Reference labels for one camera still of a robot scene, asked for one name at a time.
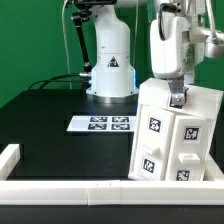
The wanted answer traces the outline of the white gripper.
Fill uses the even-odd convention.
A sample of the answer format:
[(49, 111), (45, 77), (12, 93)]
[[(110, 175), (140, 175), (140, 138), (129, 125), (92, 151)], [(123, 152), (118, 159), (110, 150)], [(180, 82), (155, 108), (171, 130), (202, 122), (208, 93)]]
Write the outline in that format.
[[(193, 70), (202, 61), (202, 44), (190, 42), (188, 20), (174, 14), (164, 14), (162, 31), (165, 40), (160, 38), (158, 22), (158, 19), (154, 20), (150, 28), (151, 66), (154, 77), (172, 79)], [(171, 105), (182, 107), (186, 102), (187, 91), (184, 80), (169, 80), (168, 86)]]

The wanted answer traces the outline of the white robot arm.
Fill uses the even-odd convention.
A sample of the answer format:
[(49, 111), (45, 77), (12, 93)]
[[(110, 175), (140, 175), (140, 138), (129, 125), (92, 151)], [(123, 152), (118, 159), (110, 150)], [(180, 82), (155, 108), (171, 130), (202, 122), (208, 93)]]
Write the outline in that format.
[[(224, 32), (215, 28), (211, 0), (152, 1), (156, 17), (150, 26), (153, 75), (168, 82), (171, 104), (186, 102), (187, 75), (204, 58), (224, 55)], [(97, 37), (97, 64), (89, 93), (107, 101), (129, 97), (135, 90), (130, 65), (130, 30), (112, 5), (92, 9)]]

